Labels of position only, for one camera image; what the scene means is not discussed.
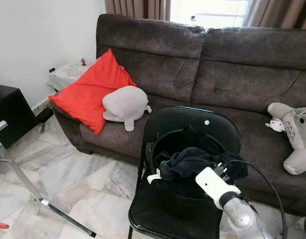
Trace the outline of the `dark brown fabric sofa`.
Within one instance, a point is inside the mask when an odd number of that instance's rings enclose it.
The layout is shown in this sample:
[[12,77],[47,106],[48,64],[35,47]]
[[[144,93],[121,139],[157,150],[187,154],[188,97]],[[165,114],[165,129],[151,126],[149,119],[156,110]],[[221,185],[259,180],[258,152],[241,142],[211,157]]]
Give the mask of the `dark brown fabric sofa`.
[[306,107],[306,30],[265,27],[205,29],[164,20],[101,14],[96,55],[112,49],[153,111],[188,106],[230,119],[240,157],[260,168],[237,182],[252,200],[306,215],[306,171],[288,173],[287,134],[266,126],[267,107]]

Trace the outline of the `black knit garment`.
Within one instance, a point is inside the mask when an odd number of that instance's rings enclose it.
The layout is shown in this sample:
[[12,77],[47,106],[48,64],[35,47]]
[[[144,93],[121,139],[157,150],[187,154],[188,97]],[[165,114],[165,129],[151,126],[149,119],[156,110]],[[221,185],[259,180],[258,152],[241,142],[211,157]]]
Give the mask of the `black knit garment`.
[[226,150],[209,134],[191,126],[160,137],[153,146],[151,157],[153,165],[167,181],[195,177],[203,169],[218,165],[227,168],[225,175],[228,183],[234,184],[249,175],[244,162],[234,162],[244,161],[238,153]]

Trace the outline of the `bright window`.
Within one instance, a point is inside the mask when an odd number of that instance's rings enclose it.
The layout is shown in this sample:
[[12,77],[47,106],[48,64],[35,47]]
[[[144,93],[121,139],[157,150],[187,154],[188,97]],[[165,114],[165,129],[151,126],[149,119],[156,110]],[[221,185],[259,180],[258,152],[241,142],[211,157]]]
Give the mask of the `bright window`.
[[243,25],[251,0],[171,0],[170,21],[210,28]]

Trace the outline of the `grey totoro plush toy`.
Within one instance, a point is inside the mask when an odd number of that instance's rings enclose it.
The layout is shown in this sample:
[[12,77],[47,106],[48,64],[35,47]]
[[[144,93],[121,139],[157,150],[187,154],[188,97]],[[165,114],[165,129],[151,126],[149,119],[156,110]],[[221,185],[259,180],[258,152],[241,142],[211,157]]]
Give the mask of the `grey totoro plush toy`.
[[299,175],[306,171],[306,107],[294,109],[284,103],[271,103],[267,111],[282,122],[287,138],[294,149],[283,162],[284,169]]

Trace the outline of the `brown curtain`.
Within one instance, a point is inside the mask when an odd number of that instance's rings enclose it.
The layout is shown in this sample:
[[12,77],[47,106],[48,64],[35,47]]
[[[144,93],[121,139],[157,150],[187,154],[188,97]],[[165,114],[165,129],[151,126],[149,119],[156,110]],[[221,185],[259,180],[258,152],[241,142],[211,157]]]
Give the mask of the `brown curtain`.
[[306,0],[251,0],[243,26],[306,29]]
[[171,0],[104,0],[108,14],[170,21]]

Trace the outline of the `grey seal plush toy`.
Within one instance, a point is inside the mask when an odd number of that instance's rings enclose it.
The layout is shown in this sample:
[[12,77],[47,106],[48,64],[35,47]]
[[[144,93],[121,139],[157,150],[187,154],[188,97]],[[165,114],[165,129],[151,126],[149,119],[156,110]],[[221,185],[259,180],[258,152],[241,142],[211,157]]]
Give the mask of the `grey seal plush toy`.
[[146,93],[135,86],[125,86],[107,94],[102,99],[105,111],[102,117],[109,121],[121,121],[128,132],[135,129],[135,121],[145,112],[151,113]]

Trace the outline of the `red cushion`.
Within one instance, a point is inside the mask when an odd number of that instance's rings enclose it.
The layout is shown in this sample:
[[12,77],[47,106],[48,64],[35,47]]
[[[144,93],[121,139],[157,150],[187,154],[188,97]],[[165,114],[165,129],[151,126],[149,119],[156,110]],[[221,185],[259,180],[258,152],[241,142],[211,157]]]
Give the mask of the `red cushion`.
[[99,135],[107,123],[103,118],[102,99],[125,86],[137,85],[118,64],[110,48],[76,82],[48,98],[72,119],[79,120]]

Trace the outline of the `black round basket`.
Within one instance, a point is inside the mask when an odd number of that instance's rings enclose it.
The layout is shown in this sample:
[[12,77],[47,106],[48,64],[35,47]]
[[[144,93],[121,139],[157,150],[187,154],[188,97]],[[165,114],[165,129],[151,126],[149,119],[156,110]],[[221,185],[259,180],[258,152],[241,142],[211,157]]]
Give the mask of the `black round basket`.
[[145,156],[146,160],[151,163],[150,168],[153,169],[153,172],[160,175],[160,179],[153,179],[151,183],[159,194],[162,209],[172,216],[187,220],[198,217],[221,218],[223,212],[216,207],[212,198],[196,184],[196,176],[169,181],[162,178],[159,169],[153,165],[151,157],[156,141],[147,143]]

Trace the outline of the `side table with patterned cloth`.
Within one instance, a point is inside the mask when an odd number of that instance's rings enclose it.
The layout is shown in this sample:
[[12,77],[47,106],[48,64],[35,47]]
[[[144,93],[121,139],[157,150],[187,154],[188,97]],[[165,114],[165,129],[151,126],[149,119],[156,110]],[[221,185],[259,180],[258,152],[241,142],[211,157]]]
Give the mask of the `side table with patterned cloth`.
[[90,67],[91,64],[81,61],[51,68],[46,85],[53,88],[56,92],[60,92],[76,82]]

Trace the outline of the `silver metal clothes rack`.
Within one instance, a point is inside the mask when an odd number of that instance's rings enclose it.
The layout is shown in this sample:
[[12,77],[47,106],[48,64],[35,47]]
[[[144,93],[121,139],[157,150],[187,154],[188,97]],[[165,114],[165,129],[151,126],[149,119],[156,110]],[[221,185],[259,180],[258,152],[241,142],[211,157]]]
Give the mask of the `silver metal clothes rack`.
[[[4,120],[0,121],[0,132],[5,129],[8,126],[7,122]],[[2,141],[0,140],[0,163],[7,164],[12,171],[16,174],[18,179],[23,182],[24,187],[30,191],[33,199],[40,204],[44,205],[51,211],[53,211],[58,216],[61,216],[63,219],[71,223],[72,225],[75,225],[77,228],[82,230],[85,234],[88,236],[95,238],[97,234],[92,231],[91,229],[87,228],[86,226],[82,225],[63,211],[59,210],[55,205],[52,205],[50,201],[48,201],[46,198],[43,198],[43,196],[37,191],[34,184],[30,182],[27,175],[23,173],[19,165],[14,161],[14,159],[11,157],[11,155],[7,152],[7,149],[3,145]]]

